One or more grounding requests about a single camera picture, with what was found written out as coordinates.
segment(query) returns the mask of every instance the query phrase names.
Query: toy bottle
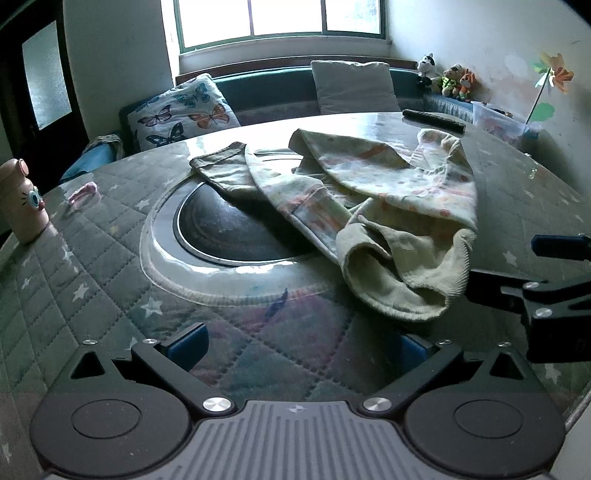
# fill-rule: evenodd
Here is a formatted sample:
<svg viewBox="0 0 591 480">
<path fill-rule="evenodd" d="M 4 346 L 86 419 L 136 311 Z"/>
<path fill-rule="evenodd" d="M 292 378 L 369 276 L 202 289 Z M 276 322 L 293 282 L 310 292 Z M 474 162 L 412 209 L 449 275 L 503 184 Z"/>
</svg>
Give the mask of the toy bottle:
<svg viewBox="0 0 591 480">
<path fill-rule="evenodd" d="M 35 240 L 49 223 L 45 202 L 27 175 L 23 160 L 0 165 L 0 215 L 22 244 Z"/>
</svg>

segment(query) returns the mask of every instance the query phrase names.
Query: white wall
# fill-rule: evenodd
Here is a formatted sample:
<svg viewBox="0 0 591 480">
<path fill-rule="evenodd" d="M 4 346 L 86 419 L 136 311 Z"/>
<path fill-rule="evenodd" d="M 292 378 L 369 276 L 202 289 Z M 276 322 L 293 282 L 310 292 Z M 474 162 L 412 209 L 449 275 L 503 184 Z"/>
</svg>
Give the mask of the white wall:
<svg viewBox="0 0 591 480">
<path fill-rule="evenodd" d="M 239 43 L 218 45 L 181 55 L 181 73 L 240 61 L 273 59 L 305 55 L 359 55 L 389 57 L 386 40 L 362 37 L 283 37 L 260 38 Z"/>
<path fill-rule="evenodd" d="M 473 69 L 482 99 L 527 116 L 540 78 L 540 52 L 562 53 L 575 75 L 571 92 L 552 89 L 556 109 L 544 122 L 537 160 L 576 190 L 591 193 L 591 28 L 560 0 L 388 0 L 392 56 L 434 53 L 440 67 Z"/>
<path fill-rule="evenodd" d="M 173 86 L 160 0 L 64 0 L 74 89 L 90 139 L 119 110 Z"/>
</svg>

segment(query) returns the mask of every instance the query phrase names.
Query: fox plush toy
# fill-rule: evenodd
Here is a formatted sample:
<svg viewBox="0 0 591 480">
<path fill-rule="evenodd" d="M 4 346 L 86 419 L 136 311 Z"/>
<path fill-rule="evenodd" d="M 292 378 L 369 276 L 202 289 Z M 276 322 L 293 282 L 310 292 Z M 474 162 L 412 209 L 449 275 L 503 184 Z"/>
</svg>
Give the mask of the fox plush toy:
<svg viewBox="0 0 591 480">
<path fill-rule="evenodd" d="M 462 102 L 470 103 L 472 100 L 470 99 L 470 93 L 474 88 L 474 84 L 476 83 L 476 76 L 474 72 L 466 69 L 466 73 L 460 79 L 460 92 L 458 93 L 457 100 L 461 100 Z"/>
</svg>

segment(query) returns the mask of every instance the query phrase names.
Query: butterfly print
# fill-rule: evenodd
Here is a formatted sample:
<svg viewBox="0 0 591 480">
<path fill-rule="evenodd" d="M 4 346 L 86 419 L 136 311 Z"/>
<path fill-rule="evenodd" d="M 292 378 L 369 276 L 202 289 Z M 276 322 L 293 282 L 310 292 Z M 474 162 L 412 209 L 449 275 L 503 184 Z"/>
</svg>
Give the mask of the butterfly print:
<svg viewBox="0 0 591 480">
<path fill-rule="evenodd" d="M 153 116 L 145 116 L 138 120 L 139 124 L 144 124 L 146 127 L 155 127 L 158 124 L 164 124 L 168 122 L 173 115 L 170 113 L 170 105 L 165 106 L 160 113 Z"/>
<path fill-rule="evenodd" d="M 171 143 L 180 142 L 181 140 L 186 140 L 187 137 L 184 136 L 184 128 L 181 122 L 177 123 L 173 129 L 170 131 L 170 137 L 162 137 L 160 135 L 148 135 L 146 140 L 157 147 L 162 147 L 163 145 L 170 145 Z"/>
<path fill-rule="evenodd" d="M 152 103 L 156 103 L 158 102 L 158 100 L 160 100 L 160 95 L 155 96 L 149 100 L 146 100 L 145 102 L 142 102 L 142 104 L 140 104 L 140 106 L 138 106 L 135 110 L 134 113 L 138 113 L 140 111 L 142 111 L 144 108 L 146 108 L 148 105 L 151 105 Z"/>
<path fill-rule="evenodd" d="M 205 83 L 201 82 L 195 88 L 194 93 L 179 93 L 178 95 L 173 95 L 180 103 L 184 103 L 185 106 L 195 108 L 197 102 L 208 103 L 211 100 L 211 97 L 207 93 L 207 87 Z"/>
<path fill-rule="evenodd" d="M 217 124 L 218 122 L 223 122 L 227 124 L 230 121 L 230 116 L 226 113 L 226 108 L 221 103 L 213 107 L 212 113 L 193 113 L 189 115 L 189 118 L 197 122 L 197 126 L 203 129 L 210 128 L 212 123 Z"/>
</svg>

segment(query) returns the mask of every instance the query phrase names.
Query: door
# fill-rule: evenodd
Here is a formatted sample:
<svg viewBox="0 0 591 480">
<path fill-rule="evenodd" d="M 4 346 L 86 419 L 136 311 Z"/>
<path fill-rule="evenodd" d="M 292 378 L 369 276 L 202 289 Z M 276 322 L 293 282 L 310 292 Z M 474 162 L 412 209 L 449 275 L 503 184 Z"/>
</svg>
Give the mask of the door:
<svg viewBox="0 0 591 480">
<path fill-rule="evenodd" d="M 0 30 L 0 112 L 12 152 L 43 194 L 88 143 L 76 102 L 61 0 L 37 0 Z"/>
</svg>

